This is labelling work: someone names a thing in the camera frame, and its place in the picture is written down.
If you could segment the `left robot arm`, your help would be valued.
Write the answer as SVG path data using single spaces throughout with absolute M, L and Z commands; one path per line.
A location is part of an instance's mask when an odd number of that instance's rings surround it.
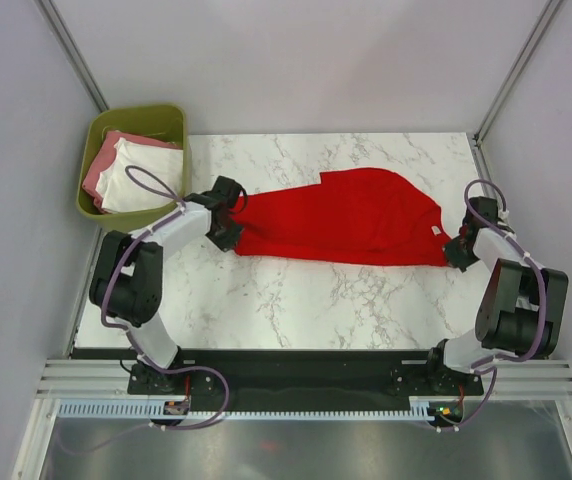
M 127 334 L 164 393 L 177 392 L 186 378 L 180 348 L 159 314 L 165 261 L 201 238 L 223 252 L 233 250 L 243 231 L 232 218 L 237 203 L 247 203 L 244 188 L 219 176 L 210 190 L 179 200 L 153 223 L 129 233 L 113 230 L 102 240 L 89 300 L 100 308 L 102 325 Z

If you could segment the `red t shirt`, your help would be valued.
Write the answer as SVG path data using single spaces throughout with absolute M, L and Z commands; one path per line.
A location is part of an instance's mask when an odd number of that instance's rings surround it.
M 234 219 L 240 256 L 371 266 L 445 267 L 440 206 L 381 168 L 323 172 L 318 183 L 249 196 Z M 440 235 L 431 227 L 438 226 Z

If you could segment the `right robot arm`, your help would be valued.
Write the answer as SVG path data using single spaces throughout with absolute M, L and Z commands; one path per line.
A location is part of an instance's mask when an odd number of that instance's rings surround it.
M 458 236 L 444 247 L 448 264 L 464 272 L 481 262 L 490 279 L 474 328 L 433 347 L 424 381 L 449 392 L 460 373 L 472 374 L 496 360 L 545 359 L 557 347 L 569 278 L 534 261 L 517 243 L 495 199 L 466 201 Z

